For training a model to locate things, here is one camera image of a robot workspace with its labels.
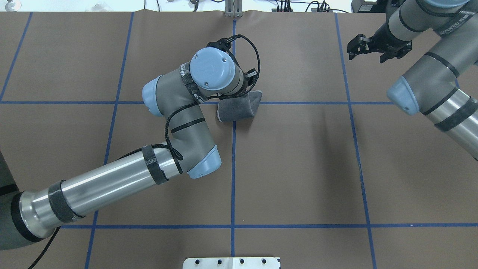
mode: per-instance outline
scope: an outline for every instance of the electrical cable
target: electrical cable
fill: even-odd
[[[190,103],[188,105],[185,105],[185,106],[182,106],[180,107],[178,110],[176,110],[175,112],[171,113],[171,115],[168,116],[168,119],[166,120],[166,125],[164,126],[164,137],[166,138],[166,144],[168,145],[169,147],[169,151],[171,152],[171,155],[173,155],[173,157],[176,157],[178,160],[182,161],[184,158],[183,156],[181,155],[181,153],[179,153],[175,148],[173,148],[173,145],[171,144],[171,141],[169,140],[169,122],[171,121],[171,119],[174,117],[174,115],[178,114],[179,112],[185,110],[185,109],[188,109],[190,107],[193,107],[197,105],[196,102],[193,102],[193,103]]]
[[[195,2],[194,2],[194,10],[193,10],[193,11],[197,11],[197,8],[199,8],[199,0],[195,0]]]
[[[152,147],[152,148],[166,148],[166,149],[169,149],[168,145],[163,145],[163,144],[153,144],[153,145],[151,145],[151,147]],[[120,159],[123,159],[124,157],[131,156],[131,155],[133,155],[133,154],[135,154],[135,153],[138,153],[138,152],[140,152],[140,151],[141,151],[141,148],[135,149],[135,150],[133,150],[133,151],[131,151],[131,152],[129,152],[129,153],[127,153],[127,154],[125,154],[125,155],[119,157],[119,158],[116,159],[116,160],[120,160]]]
[[[307,10],[309,10],[310,5],[312,5],[313,3],[317,3],[317,10],[318,10],[320,5],[319,1],[312,1],[309,3],[309,5],[307,5],[307,8],[305,9],[304,12],[307,12]]]
[[[279,2],[277,0],[274,0],[275,3],[277,4],[277,8],[276,8],[276,11],[279,12]]]
[[[323,12],[328,12],[328,11],[341,11],[341,12],[343,12],[343,13],[349,13],[348,11],[338,10],[338,9],[328,9],[328,10],[324,10]]]
[[[55,229],[55,231],[52,234],[52,237],[50,237],[50,240],[48,240],[48,243],[46,243],[45,248],[43,248],[43,251],[40,253],[38,258],[36,258],[36,260],[32,263],[32,265],[30,265],[30,267],[28,267],[28,269],[32,269],[33,267],[35,267],[35,265],[40,261],[40,259],[43,257],[43,255],[45,255],[46,251],[48,250],[48,248],[52,244],[53,239],[55,239],[56,234],[58,234],[58,230],[60,230],[60,227],[57,227]]]

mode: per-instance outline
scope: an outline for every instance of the blue tape line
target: blue tape line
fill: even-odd
[[[143,101],[0,101],[0,104],[144,104]],[[383,101],[352,101],[353,105],[393,105]],[[208,101],[204,105],[217,105],[218,101]],[[348,101],[262,101],[262,105],[348,105]]]
[[[114,101],[0,101],[1,104],[115,104]]]
[[[478,223],[384,223],[384,224],[235,224],[234,229],[335,229],[335,228],[478,227]],[[91,229],[87,224],[65,224],[62,229]],[[97,224],[95,229],[230,229],[230,224]]]
[[[121,72],[119,74],[119,81],[118,81],[118,90],[116,92],[116,99],[115,99],[115,107],[113,109],[113,116],[111,117],[111,126],[109,128],[109,135],[108,135],[108,142],[106,145],[106,153],[105,153],[105,159],[103,161],[103,165],[108,163],[108,157],[109,157],[109,149],[111,147],[111,138],[113,137],[113,129],[115,126],[115,120],[116,120],[116,112],[118,110],[118,103],[120,102],[120,92],[121,92],[121,83],[123,81],[123,73],[124,73],[124,66],[126,64],[126,57],[128,55],[128,46],[130,44],[130,37],[131,37],[131,29],[133,27],[133,19],[134,19],[134,12],[131,12],[131,17],[130,17],[130,26],[128,28],[128,36],[126,37],[126,45],[124,47],[124,54],[123,54],[123,62],[121,63]],[[95,229],[96,229],[96,222],[98,219],[98,210],[95,211],[95,216],[93,218],[93,224],[91,227],[91,235],[90,235],[90,242],[88,244],[88,252],[87,252],[87,258],[85,261],[85,269],[88,269],[89,267],[89,261],[91,257],[91,249],[93,247],[93,240],[95,238]]]
[[[144,105],[144,102],[143,101],[119,101],[118,104],[127,104],[127,105],[140,104],[140,105]]]
[[[478,223],[398,223],[370,224],[370,228],[478,227]]]
[[[95,225],[96,225],[97,219],[98,219],[98,210],[95,211],[95,215],[93,216],[93,224],[91,225],[90,241],[88,243],[88,252],[87,252],[87,258],[85,261],[85,269],[88,269],[89,267],[89,261],[91,258],[91,250],[93,249],[93,239],[95,238]]]
[[[32,20],[33,12],[30,12],[30,16],[28,16],[27,23],[25,25],[25,29],[23,30],[22,37],[20,38],[20,42],[18,42],[17,50],[15,51],[15,55],[13,56],[13,60],[11,61],[10,69],[8,70],[7,77],[5,79],[5,83],[3,84],[1,93],[0,93],[0,101],[3,99],[3,95],[7,90],[8,81],[10,80],[11,73],[13,71],[13,67],[15,66],[15,62],[17,61],[18,53],[20,52],[20,48],[22,47],[23,40],[25,39],[25,35],[27,34],[28,26],[30,25],[30,21]]]
[[[237,224],[236,229],[367,228],[367,224]]]
[[[380,102],[380,101],[377,101],[377,102],[351,101],[350,103],[353,105],[393,105],[393,102]]]
[[[82,225],[82,224],[65,224],[61,226],[62,229],[91,229],[93,225]]]
[[[236,20],[232,21],[232,35],[236,35]],[[232,41],[232,54],[236,55],[236,40]]]
[[[348,102],[335,101],[262,101],[261,105],[346,105]]]
[[[236,20],[232,21],[232,35],[236,34]],[[232,54],[236,55],[236,41],[232,42]],[[236,255],[236,121],[232,122],[232,168],[231,168],[231,257]]]
[[[338,49],[340,52],[340,60],[342,62],[342,72],[344,73],[345,91],[347,93],[348,113],[350,114],[350,124],[352,126],[352,135],[354,137],[355,155],[357,157],[358,169],[360,172],[360,184],[362,188],[362,199],[363,199],[363,207],[365,210],[365,220],[367,221],[367,224],[370,225],[369,206],[367,204],[367,195],[365,193],[365,183],[363,181],[362,163],[360,161],[360,152],[359,152],[359,146],[358,146],[359,144],[357,142],[357,133],[355,131],[355,121],[354,121],[354,115],[352,111],[352,101],[350,99],[350,91],[348,88],[347,71],[345,69],[344,52],[342,51],[342,39],[340,37],[340,28],[338,26],[337,13],[334,13],[334,16],[335,16],[335,26],[337,29]],[[369,234],[369,245],[370,245],[370,255],[372,258],[372,265],[374,269],[377,269],[377,261],[375,259],[375,249],[373,246],[372,229],[368,227],[367,232]]]
[[[138,224],[138,225],[96,225],[96,229],[230,229],[229,224],[184,224],[184,225],[157,225],[157,224]]]

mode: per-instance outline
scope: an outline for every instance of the gray sock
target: gray sock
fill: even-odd
[[[252,118],[257,113],[261,98],[262,91],[255,90],[241,97],[220,100],[217,105],[217,118],[220,122]]]

